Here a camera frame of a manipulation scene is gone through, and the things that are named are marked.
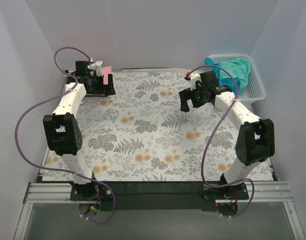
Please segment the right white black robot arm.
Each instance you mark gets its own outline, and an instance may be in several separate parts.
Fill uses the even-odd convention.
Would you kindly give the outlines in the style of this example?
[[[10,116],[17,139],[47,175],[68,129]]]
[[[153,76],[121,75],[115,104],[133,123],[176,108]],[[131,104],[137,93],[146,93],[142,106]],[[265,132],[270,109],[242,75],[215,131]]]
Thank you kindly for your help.
[[[229,86],[219,84],[214,71],[201,74],[188,72],[185,79],[190,87],[179,92],[181,111],[189,112],[188,101],[194,108],[211,103],[224,113],[221,120],[228,118],[238,130],[236,159],[230,169],[222,174],[217,184],[202,178],[209,189],[234,190],[247,180],[256,166],[274,155],[274,124],[268,118],[262,119],[253,114],[239,102],[237,94]]]

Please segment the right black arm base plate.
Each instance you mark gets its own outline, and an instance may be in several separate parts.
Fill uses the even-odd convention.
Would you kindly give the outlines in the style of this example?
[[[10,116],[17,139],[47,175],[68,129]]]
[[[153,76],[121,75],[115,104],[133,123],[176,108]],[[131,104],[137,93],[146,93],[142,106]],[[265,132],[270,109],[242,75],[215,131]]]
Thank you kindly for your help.
[[[246,184],[242,183],[239,185],[221,187],[221,188],[210,188],[206,184],[201,185],[199,188],[201,196],[205,200],[247,200],[249,199]]]

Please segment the pink t-shirt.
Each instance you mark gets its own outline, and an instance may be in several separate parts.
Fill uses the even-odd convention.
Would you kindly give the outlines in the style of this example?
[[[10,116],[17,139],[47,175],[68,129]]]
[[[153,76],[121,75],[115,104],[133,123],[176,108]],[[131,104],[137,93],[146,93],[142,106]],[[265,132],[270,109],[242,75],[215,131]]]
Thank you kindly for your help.
[[[102,68],[103,73],[103,84],[108,85],[109,84],[109,75],[113,74],[112,67],[111,66],[105,66]]]

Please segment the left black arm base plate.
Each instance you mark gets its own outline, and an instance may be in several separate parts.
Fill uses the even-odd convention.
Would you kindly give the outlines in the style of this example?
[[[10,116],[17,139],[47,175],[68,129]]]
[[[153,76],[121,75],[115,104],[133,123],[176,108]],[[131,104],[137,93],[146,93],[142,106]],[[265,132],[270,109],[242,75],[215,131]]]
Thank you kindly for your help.
[[[112,201],[112,190],[97,184],[74,184],[71,189],[71,201],[97,201],[101,197],[104,201]]]

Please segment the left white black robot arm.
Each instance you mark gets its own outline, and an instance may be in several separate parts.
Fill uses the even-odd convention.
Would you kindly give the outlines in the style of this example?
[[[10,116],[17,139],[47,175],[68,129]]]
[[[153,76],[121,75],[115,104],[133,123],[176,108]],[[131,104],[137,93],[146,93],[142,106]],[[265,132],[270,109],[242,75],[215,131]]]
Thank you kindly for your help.
[[[75,71],[66,71],[65,92],[52,114],[45,115],[43,125],[48,147],[60,156],[68,169],[73,171],[75,193],[87,200],[98,196],[95,177],[81,158],[79,150],[83,135],[76,120],[82,99],[91,95],[107,97],[115,95],[111,67],[102,67],[102,61],[77,61]]]

